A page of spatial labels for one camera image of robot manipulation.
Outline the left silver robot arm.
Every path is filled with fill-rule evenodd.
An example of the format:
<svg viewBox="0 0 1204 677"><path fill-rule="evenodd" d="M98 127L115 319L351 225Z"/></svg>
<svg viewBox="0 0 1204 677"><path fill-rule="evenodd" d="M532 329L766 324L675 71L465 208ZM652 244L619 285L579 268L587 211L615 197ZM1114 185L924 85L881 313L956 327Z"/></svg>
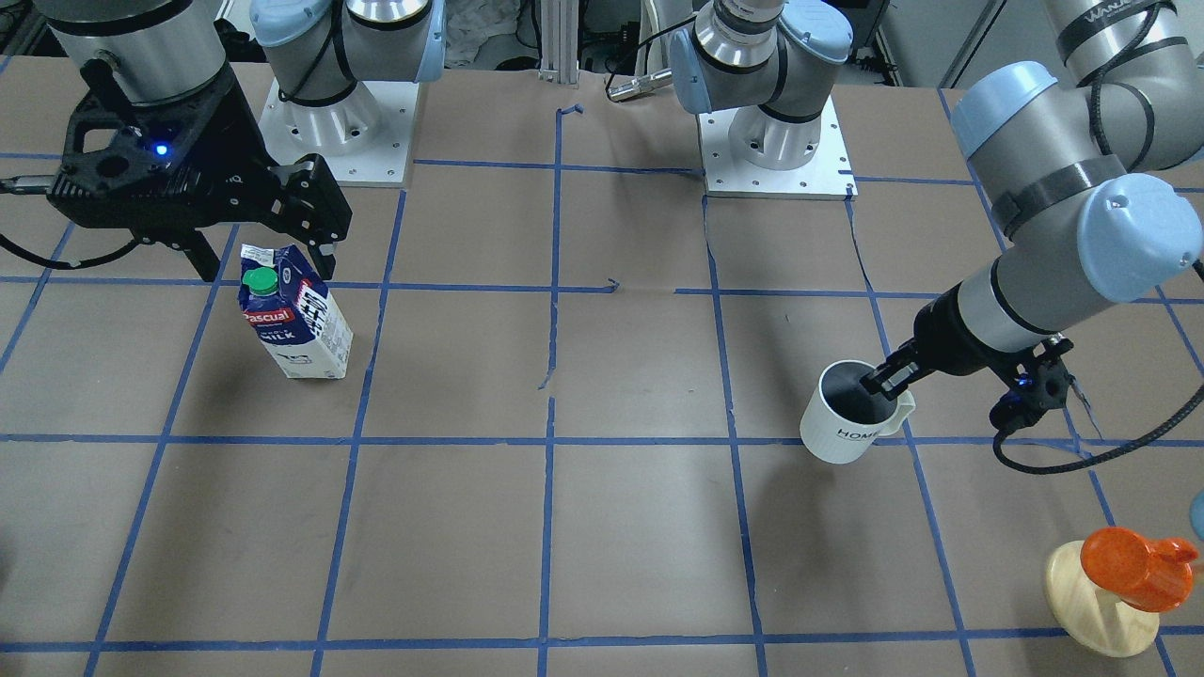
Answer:
<svg viewBox="0 0 1204 677"><path fill-rule="evenodd" d="M1192 206L1157 179L1202 158L1202 67L1174 1L1049 1L1061 86L1035 61L988 73L950 123L1011 246L922 308L914 335L862 379L895 399L928 373L988 367L1019 385L1035 346L1131 304L1202 253ZM816 140L852 29L822 1L709 1L667 36L690 113L740 110L740 153L763 167L766 133Z"/></svg>

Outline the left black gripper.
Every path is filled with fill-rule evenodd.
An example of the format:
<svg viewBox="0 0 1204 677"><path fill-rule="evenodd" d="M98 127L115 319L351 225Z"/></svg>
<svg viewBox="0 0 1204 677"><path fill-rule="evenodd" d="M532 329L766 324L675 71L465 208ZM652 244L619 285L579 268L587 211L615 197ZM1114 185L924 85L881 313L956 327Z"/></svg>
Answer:
<svg viewBox="0 0 1204 677"><path fill-rule="evenodd" d="M901 346L886 360L858 378L864 392L899 396L908 385L933 371L967 376L984 367L1014 369L1016 353L993 351L970 332L960 317L960 287L945 292L916 314L911 346Z"/></svg>

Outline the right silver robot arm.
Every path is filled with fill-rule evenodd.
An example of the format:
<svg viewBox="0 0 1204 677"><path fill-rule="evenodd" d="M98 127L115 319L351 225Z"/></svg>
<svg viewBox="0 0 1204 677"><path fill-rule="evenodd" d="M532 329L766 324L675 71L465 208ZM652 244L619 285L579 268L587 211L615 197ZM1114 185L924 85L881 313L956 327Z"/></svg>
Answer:
<svg viewBox="0 0 1204 677"><path fill-rule="evenodd" d="M125 230L181 251L197 277L220 267L207 226L250 222L303 245L321 279L353 212L335 157L396 151L371 83L439 78L443 1L254 1L255 41L275 70L258 120L230 65L219 22L197 1L39 1L87 83L60 167L5 181L42 194L82 228Z"/></svg>

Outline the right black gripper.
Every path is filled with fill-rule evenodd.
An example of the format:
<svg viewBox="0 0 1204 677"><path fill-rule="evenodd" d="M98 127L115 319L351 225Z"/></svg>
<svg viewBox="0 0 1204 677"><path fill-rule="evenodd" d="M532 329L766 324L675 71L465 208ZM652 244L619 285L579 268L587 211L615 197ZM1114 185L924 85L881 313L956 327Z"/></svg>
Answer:
<svg viewBox="0 0 1204 677"><path fill-rule="evenodd" d="M85 64L87 95L69 120L48 201L77 226L126 228L176 245L197 277L216 282L219 257L202 232L262 223L305 245L324 281L353 210L320 154L278 165L234 69L172 102L132 104L108 64Z"/></svg>

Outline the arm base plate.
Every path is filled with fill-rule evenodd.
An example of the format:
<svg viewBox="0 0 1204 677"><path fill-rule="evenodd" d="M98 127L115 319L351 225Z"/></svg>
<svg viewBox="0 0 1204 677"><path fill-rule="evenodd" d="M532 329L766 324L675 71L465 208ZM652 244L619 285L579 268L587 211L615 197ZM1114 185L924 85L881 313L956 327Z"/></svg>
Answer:
<svg viewBox="0 0 1204 677"><path fill-rule="evenodd" d="M405 187L417 134L420 83L358 83L343 102L281 102L272 82L260 116L268 153L283 164L317 153L342 187Z"/></svg>
<svg viewBox="0 0 1204 677"><path fill-rule="evenodd" d="M818 118L799 124L771 118L756 106L696 118L706 196L858 196L832 98Z"/></svg>

